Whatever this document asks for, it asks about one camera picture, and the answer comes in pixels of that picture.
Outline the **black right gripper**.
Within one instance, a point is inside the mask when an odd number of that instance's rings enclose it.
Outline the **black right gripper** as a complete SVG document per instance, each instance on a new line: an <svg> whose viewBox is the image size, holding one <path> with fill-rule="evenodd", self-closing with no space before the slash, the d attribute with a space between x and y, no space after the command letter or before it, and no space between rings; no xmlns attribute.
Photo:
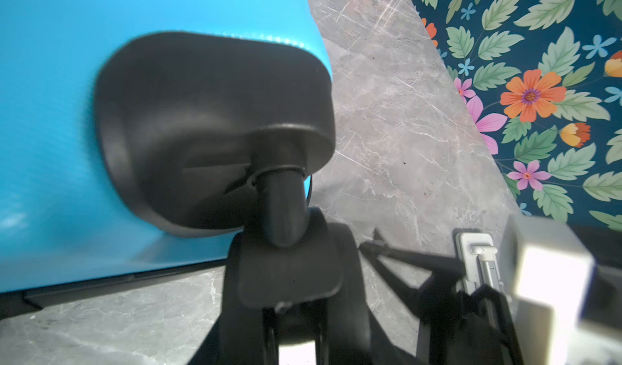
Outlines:
<svg viewBox="0 0 622 365"><path fill-rule="evenodd" d="M407 309L420 320L416 357L425 364L525 364L510 302L488 285L472 295L456 291L466 273L455 257L388 246L379 230L359 251ZM429 271L410 287L380 257ZM563 364L621 362L621 274L592 272L568 357Z"/></svg>

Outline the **blue hard-shell suitcase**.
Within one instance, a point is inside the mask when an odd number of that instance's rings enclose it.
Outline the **blue hard-shell suitcase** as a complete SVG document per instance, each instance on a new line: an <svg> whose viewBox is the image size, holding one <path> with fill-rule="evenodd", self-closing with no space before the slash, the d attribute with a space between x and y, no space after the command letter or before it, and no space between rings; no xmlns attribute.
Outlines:
<svg viewBox="0 0 622 365"><path fill-rule="evenodd" d="M372 363L308 0L1 0L1 317L225 267L194 364Z"/></svg>

